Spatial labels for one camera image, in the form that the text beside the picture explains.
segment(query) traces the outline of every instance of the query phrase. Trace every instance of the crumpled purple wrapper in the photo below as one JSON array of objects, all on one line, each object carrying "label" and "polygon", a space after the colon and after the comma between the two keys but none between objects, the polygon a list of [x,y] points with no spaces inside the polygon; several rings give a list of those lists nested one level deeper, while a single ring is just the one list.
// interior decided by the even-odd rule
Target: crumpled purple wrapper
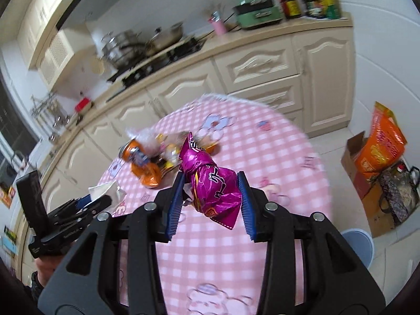
[{"label": "crumpled purple wrapper", "polygon": [[241,209],[242,194],[233,170],[218,167],[189,133],[179,153],[181,170],[192,185],[194,207],[211,220],[233,229]]}]

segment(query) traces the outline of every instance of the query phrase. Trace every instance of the green multi cooker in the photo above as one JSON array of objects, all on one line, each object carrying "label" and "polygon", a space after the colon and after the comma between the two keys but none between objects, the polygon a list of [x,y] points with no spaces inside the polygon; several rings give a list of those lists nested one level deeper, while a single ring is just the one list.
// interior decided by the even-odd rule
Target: green multi cooker
[{"label": "green multi cooker", "polygon": [[247,30],[279,23],[283,18],[272,0],[241,0],[233,10],[238,24]]}]

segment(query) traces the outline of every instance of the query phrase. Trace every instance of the table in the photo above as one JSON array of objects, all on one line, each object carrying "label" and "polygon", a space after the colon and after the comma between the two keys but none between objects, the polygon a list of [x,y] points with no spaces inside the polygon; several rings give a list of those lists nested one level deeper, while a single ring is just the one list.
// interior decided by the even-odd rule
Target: table
[{"label": "table", "polygon": [[[300,129],[263,104],[205,95],[161,119],[155,129],[161,133],[190,130],[209,134],[221,146],[214,161],[236,172],[245,171],[249,184],[264,190],[270,201],[304,216],[314,211],[327,217],[332,213],[329,183],[318,154]],[[112,180],[110,175],[106,171],[99,182]],[[142,186],[129,164],[122,166],[115,179],[127,196],[114,216],[133,212],[153,201],[158,192]],[[127,243],[121,246],[121,303],[127,304]],[[156,243],[156,250],[170,315],[256,313],[266,244],[251,242],[241,214],[234,229],[229,230],[192,205],[183,207],[176,235],[168,244]],[[296,261],[297,303],[301,303],[303,270],[298,245]]]}]

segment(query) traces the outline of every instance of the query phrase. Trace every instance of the silver bolt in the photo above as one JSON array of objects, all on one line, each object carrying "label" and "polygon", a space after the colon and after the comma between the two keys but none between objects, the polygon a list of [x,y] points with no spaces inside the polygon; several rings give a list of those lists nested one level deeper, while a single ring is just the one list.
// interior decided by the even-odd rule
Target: silver bolt
[{"label": "silver bolt", "polygon": [[279,205],[277,205],[275,202],[272,202],[272,201],[265,204],[265,209],[268,211],[275,211],[278,208],[279,208]]},{"label": "silver bolt", "polygon": [[325,216],[320,212],[314,213],[313,217],[314,217],[315,221],[324,221],[324,219],[325,219]]},{"label": "silver bolt", "polygon": [[97,215],[96,217],[99,221],[105,221],[109,218],[109,213],[107,212],[101,212],[100,214]]},{"label": "silver bolt", "polygon": [[144,209],[146,211],[154,211],[158,207],[154,202],[147,202],[144,204]]}]

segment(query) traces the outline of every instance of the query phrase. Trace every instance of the cooking pot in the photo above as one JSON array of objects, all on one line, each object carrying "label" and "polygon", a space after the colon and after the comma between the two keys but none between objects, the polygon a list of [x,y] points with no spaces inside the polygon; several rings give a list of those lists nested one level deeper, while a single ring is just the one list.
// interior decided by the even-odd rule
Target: cooking pot
[{"label": "cooking pot", "polygon": [[113,35],[108,33],[102,38],[106,44],[102,48],[103,56],[117,70],[128,65],[132,60],[144,56],[144,44],[137,39],[138,34],[131,30]]},{"label": "cooking pot", "polygon": [[156,28],[155,36],[146,43],[146,55],[154,56],[169,46],[176,44],[181,40],[182,36],[182,23],[176,23],[175,25],[172,25],[170,29],[163,31],[161,28]]}]

